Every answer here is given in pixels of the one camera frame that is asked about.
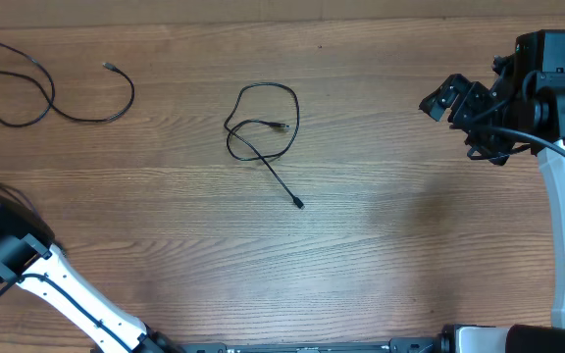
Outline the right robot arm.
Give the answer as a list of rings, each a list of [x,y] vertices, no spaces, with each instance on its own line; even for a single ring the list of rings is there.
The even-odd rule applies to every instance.
[[[435,338],[412,339],[413,352],[565,352],[565,29],[517,37],[513,54],[493,60],[492,87],[449,76],[419,108],[466,134],[471,160],[497,166],[524,151],[536,156],[548,195],[555,288],[548,327],[448,325]]]

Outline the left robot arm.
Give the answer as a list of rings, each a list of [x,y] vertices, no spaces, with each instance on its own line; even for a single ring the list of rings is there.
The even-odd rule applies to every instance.
[[[180,352],[167,336],[108,300],[69,263],[30,208],[0,195],[0,297],[17,286],[50,304],[95,352]]]

